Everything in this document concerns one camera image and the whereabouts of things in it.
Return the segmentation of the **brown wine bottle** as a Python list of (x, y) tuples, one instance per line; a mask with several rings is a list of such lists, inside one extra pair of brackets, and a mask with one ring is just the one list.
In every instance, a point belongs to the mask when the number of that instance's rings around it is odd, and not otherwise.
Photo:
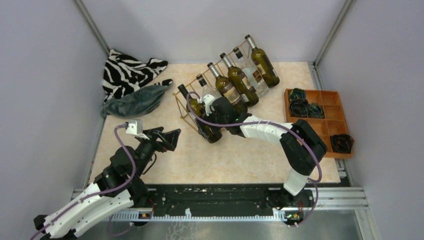
[(215, 77), (215, 88), (219, 91), (219, 93), (231, 103), (238, 113), (246, 113), (248, 108), (242, 101), (241, 95), (230, 79), (221, 75), (212, 62), (209, 62), (207, 67)]

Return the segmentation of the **dark bottle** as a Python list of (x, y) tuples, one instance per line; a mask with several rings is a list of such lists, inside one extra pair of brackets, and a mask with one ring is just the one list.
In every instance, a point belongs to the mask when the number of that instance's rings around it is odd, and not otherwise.
[(198, 128), (198, 134), (206, 139), (210, 144), (219, 141), (222, 138), (222, 133), (196, 118), (196, 116), (201, 117), (205, 113), (205, 107), (189, 94), (189, 91), (186, 89), (184, 84), (180, 84), (177, 88), (185, 99), (188, 97), (188, 100), (186, 101), (186, 109), (188, 115), (195, 122)]
[(259, 102), (259, 97), (256, 94), (256, 90), (251, 85), (246, 74), (237, 66), (233, 65), (230, 58), (225, 54), (221, 53), (220, 58), (227, 67), (227, 77), (232, 81), (243, 102), (247, 107), (253, 107)]

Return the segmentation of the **clear square liquor bottle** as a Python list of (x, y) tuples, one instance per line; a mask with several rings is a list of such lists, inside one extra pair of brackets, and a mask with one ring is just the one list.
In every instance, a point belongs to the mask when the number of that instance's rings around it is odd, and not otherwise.
[(259, 98), (264, 97), (270, 89), (255, 64), (243, 55), (239, 47), (235, 47), (232, 51), (237, 58), (237, 66), (245, 73), (257, 96)]

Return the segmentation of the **olive green wine bottle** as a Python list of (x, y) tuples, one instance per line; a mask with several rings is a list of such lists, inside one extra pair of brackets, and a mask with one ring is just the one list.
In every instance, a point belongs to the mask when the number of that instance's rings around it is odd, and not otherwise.
[(259, 48), (254, 39), (248, 34), (245, 37), (251, 49), (251, 59), (269, 88), (280, 83), (280, 78), (265, 51)]

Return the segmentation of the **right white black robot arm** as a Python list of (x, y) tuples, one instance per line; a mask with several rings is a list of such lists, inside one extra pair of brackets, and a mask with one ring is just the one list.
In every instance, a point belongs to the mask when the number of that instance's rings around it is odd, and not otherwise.
[(281, 199), (287, 206), (295, 206), (301, 200), (301, 193), (314, 169), (318, 170), (319, 177), (322, 176), (319, 163), (328, 147), (307, 121), (278, 123), (248, 112), (239, 113), (227, 98), (210, 94), (202, 97), (201, 103), (205, 106), (201, 117), (213, 127), (225, 128), (235, 136), (281, 145), (291, 166), (281, 191)]

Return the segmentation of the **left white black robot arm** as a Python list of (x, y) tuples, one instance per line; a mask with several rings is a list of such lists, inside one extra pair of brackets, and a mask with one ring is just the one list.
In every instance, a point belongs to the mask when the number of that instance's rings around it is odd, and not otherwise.
[(37, 231), (32, 239), (42, 234), (43, 240), (76, 240), (121, 210), (153, 205), (141, 177), (156, 163), (157, 153), (176, 149), (181, 129), (165, 132), (160, 126), (143, 130), (129, 121), (113, 131), (120, 148), (109, 159), (110, 165), (60, 210), (36, 216)]

